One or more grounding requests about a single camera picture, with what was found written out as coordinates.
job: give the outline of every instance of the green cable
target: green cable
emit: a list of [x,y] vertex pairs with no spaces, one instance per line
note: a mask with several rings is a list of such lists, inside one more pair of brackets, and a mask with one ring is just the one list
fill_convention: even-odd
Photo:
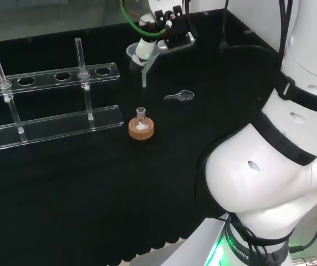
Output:
[[119,1],[120,1],[120,8],[121,8],[121,11],[123,12],[124,17],[129,22],[129,24],[141,35],[145,35],[147,37],[160,37],[162,33],[166,32],[166,29],[163,29],[162,31],[157,33],[150,33],[140,29],[137,25],[134,24],[134,22],[130,19],[129,15],[126,13],[126,10],[123,5],[123,0],[119,0]]

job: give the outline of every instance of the glass vial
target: glass vial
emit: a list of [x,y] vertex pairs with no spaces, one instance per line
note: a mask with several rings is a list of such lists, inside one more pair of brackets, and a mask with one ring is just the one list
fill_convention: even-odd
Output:
[[136,109],[136,117],[134,118],[134,127],[138,130],[146,130],[149,128],[149,120],[145,116],[145,108],[144,107],[139,107]]

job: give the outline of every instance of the green indicator light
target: green indicator light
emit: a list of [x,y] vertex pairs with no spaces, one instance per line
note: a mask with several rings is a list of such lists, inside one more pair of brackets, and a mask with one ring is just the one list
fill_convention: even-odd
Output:
[[222,245],[219,244],[219,242],[217,242],[215,246],[213,247],[213,249],[211,250],[209,255],[209,260],[207,261],[205,266],[219,265],[219,261],[222,259],[223,255],[224,255],[224,249]]

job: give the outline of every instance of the black table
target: black table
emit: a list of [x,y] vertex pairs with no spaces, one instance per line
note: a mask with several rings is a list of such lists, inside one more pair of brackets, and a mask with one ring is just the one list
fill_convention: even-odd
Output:
[[[128,24],[0,42],[6,75],[74,67],[74,38],[88,65],[116,62],[118,81],[93,85],[93,108],[118,104],[122,127],[0,151],[0,265],[118,265],[188,236],[203,221],[193,187],[199,152],[238,126],[249,105],[273,89],[271,57],[258,50],[220,54],[222,11],[192,15],[192,49],[160,57],[148,87],[129,72]],[[266,45],[232,14],[227,40]],[[163,97],[192,90],[192,103]],[[15,95],[22,120],[85,110],[78,86]],[[127,123],[144,106],[150,142]],[[11,123],[0,98],[0,125]]]

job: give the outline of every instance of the test tube rack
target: test tube rack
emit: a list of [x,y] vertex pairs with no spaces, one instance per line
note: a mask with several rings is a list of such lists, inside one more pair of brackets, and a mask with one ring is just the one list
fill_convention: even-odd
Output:
[[[0,62],[0,96],[8,105],[13,124],[0,126],[0,150],[60,137],[78,135],[121,126],[124,121],[118,105],[92,109],[91,84],[116,80],[120,77],[115,63],[85,65],[80,38],[75,38],[79,66],[75,68],[40,71],[5,76]],[[13,96],[71,85],[81,86],[86,111],[73,112],[41,119],[21,121]]]

